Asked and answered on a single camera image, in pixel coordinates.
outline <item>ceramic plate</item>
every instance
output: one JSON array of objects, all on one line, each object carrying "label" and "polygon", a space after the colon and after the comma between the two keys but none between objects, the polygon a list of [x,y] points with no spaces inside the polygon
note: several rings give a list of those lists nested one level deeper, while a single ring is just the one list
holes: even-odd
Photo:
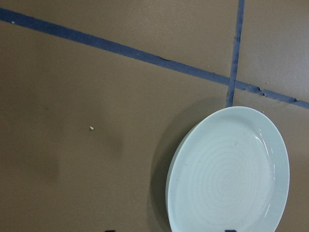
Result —
[{"label": "ceramic plate", "polygon": [[283,139],[264,114],[220,110],[197,124],[169,168],[173,232],[274,232],[289,188]]}]

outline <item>brown floor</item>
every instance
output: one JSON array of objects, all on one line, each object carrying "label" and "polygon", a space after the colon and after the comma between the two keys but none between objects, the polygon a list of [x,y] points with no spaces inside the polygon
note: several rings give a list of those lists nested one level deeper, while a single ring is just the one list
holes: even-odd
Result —
[{"label": "brown floor", "polygon": [[[237,1],[1,1],[0,7],[229,76]],[[309,4],[248,1],[238,79],[309,101]],[[227,86],[0,21],[0,231],[169,232],[171,157]],[[277,232],[309,227],[309,110],[237,90],[287,146]]]}]

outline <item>white plate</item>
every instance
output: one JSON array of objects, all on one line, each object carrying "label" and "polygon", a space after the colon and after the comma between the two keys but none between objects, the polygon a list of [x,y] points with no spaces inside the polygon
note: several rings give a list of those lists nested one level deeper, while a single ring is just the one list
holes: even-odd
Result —
[{"label": "white plate", "polygon": [[274,232],[289,189],[283,139],[262,113],[220,110],[180,143],[166,204],[173,232]]}]

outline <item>blue tape line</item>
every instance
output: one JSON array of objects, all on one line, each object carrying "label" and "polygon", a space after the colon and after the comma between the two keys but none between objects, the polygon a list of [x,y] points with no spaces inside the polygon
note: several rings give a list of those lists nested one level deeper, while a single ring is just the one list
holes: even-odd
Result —
[{"label": "blue tape line", "polygon": [[241,30],[242,30],[244,7],[245,7],[245,0],[239,0],[238,12],[237,12],[237,21],[236,21],[235,39],[234,39],[234,48],[233,48],[233,56],[232,56],[232,64],[231,64],[231,73],[230,73],[228,93],[227,93],[227,98],[226,98],[226,106],[227,107],[233,106],[233,98],[234,98],[237,69],[238,69],[240,37],[241,37]]},{"label": "blue tape line", "polygon": [[141,60],[163,68],[171,69],[188,75],[200,77],[219,84],[228,85],[228,78],[206,70],[195,68],[186,64],[178,63],[171,60],[163,59],[159,56],[140,51],[119,43],[108,41],[97,36],[89,35],[77,30],[66,28],[57,24],[49,23],[40,19],[36,19],[24,14],[9,11],[0,8],[0,20],[29,29],[55,35],[67,40],[72,40],[88,46],[103,49],[105,51],[117,53],[122,56]]},{"label": "blue tape line", "polygon": [[261,96],[265,96],[268,98],[272,98],[281,102],[286,102],[289,104],[293,104],[293,105],[297,105],[306,109],[309,109],[309,102],[306,101],[300,101],[297,100],[296,98],[292,98],[268,89],[263,89],[261,90],[260,87],[258,86],[254,86],[254,85],[250,85],[241,81],[236,81],[235,87],[237,89],[241,89],[241,90],[245,90],[248,91],[250,93],[255,93]]}]

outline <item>floor tile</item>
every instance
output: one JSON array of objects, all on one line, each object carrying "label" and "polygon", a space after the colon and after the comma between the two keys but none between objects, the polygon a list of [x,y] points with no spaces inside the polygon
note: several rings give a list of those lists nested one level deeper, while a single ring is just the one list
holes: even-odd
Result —
[{"label": "floor tile", "polygon": [[246,1],[237,79],[309,101],[309,2]]},{"label": "floor tile", "polygon": [[290,162],[290,189],[276,232],[305,231],[309,226],[309,110],[236,90],[234,105],[264,112],[280,131]]},{"label": "floor tile", "polygon": [[225,106],[227,87],[8,23],[0,30],[0,231],[168,232],[171,157]]},{"label": "floor tile", "polygon": [[3,0],[0,7],[229,76],[237,1]]}]

